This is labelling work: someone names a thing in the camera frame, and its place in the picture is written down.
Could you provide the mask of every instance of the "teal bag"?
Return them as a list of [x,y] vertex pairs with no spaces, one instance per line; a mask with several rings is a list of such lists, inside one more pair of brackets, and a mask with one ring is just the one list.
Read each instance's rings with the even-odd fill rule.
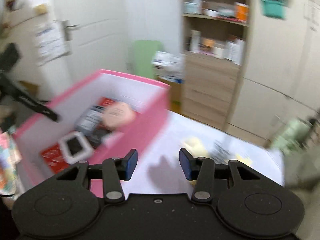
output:
[[284,0],[261,0],[263,15],[284,19]]

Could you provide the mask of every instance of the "white table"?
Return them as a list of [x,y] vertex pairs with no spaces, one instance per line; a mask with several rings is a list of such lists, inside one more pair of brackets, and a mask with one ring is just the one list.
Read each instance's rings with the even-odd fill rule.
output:
[[249,157],[253,169],[283,185],[283,162],[279,151],[267,151],[170,112],[168,124],[139,159],[131,180],[122,183],[126,197],[129,193],[191,195],[193,187],[186,180],[179,164],[181,141],[189,137],[198,137],[208,151],[213,149],[214,141],[219,141],[225,150]]

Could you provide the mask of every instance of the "pink storage bin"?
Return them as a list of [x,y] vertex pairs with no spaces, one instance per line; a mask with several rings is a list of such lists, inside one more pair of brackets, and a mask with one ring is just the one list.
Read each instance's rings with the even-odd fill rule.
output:
[[[124,157],[132,148],[137,149],[141,156],[166,124],[169,88],[152,79],[99,70],[53,99],[48,106],[60,115],[58,123],[34,114],[14,136],[23,158],[17,169],[25,189],[53,175],[40,152],[72,131],[76,120],[101,97],[128,103],[138,114],[131,124],[113,132],[96,149],[89,163],[98,164],[107,158]],[[91,191],[102,196],[102,181],[92,180]]]

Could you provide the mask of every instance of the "wall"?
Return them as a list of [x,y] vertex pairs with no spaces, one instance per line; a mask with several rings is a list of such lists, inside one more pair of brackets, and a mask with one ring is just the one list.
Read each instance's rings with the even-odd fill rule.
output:
[[167,52],[182,52],[182,0],[125,0],[129,39],[158,40]]
[[24,80],[40,85],[39,99],[50,100],[70,87],[72,82],[64,58],[55,59],[43,66],[37,65],[33,30],[36,25],[56,18],[52,0],[29,0],[29,3],[31,7],[46,3],[49,14],[35,17],[14,27],[10,36],[4,40],[3,46],[8,42],[15,42],[21,54],[20,61],[11,72],[11,77],[17,81]]

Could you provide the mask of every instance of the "cardboard box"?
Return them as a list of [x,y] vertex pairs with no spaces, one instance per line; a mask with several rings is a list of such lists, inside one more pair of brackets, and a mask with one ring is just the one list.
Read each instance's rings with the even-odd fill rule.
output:
[[171,81],[165,80],[161,77],[158,77],[158,81],[161,81],[162,83],[165,83],[165,84],[171,86],[170,92],[169,92],[169,98],[170,98],[171,102],[181,103],[181,94],[182,94],[183,84],[171,82]]

